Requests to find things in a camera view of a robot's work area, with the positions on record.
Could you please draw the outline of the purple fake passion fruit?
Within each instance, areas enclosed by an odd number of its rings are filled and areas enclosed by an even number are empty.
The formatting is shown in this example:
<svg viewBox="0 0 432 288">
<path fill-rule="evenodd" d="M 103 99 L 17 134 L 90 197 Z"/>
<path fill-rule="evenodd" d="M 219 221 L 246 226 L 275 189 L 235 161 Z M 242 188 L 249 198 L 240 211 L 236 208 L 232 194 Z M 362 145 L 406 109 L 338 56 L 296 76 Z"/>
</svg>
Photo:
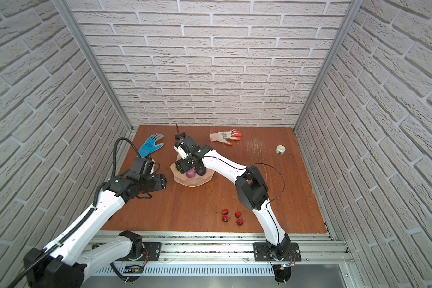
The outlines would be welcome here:
<svg viewBox="0 0 432 288">
<path fill-rule="evenodd" d="M 186 177 L 189 179 L 194 178 L 197 175 L 195 168 L 190 169 L 189 171 L 186 172 Z"/>
</svg>

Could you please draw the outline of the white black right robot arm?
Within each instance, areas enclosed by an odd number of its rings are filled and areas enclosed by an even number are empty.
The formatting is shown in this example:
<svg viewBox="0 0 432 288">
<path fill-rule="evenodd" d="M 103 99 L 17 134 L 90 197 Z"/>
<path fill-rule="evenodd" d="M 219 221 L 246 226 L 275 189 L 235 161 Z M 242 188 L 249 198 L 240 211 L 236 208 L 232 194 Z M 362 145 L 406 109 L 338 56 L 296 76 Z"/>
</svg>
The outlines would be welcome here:
<svg viewBox="0 0 432 288">
<path fill-rule="evenodd" d="M 184 133 L 175 136 L 175 151 L 181 156 L 175 162 L 177 170 L 184 174 L 192 168 L 213 170 L 236 187 L 238 199 L 248 210 L 253 211 L 266 236 L 272 257 L 284 258 L 290 245 L 288 234 L 278 222 L 268 195 L 268 186 L 255 165 L 243 166 L 220 155 L 209 146 L 198 145 Z"/>
</svg>

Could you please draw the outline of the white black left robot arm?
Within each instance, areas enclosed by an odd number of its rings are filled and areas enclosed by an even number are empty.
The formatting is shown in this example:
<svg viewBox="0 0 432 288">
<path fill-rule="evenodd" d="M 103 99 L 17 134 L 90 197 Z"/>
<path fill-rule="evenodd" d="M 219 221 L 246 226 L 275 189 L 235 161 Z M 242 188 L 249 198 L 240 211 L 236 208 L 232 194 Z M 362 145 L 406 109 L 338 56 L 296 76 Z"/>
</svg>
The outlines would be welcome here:
<svg viewBox="0 0 432 288">
<path fill-rule="evenodd" d="M 24 257 L 26 282 L 31 288 L 79 288 L 89 277 L 118 259 L 147 258 L 142 237 L 129 230 L 107 244 L 86 252 L 96 233 L 129 200 L 150 199 L 164 190 L 166 178 L 150 157 L 135 158 L 131 169 L 102 183 L 93 203 L 61 235 Z"/>
</svg>

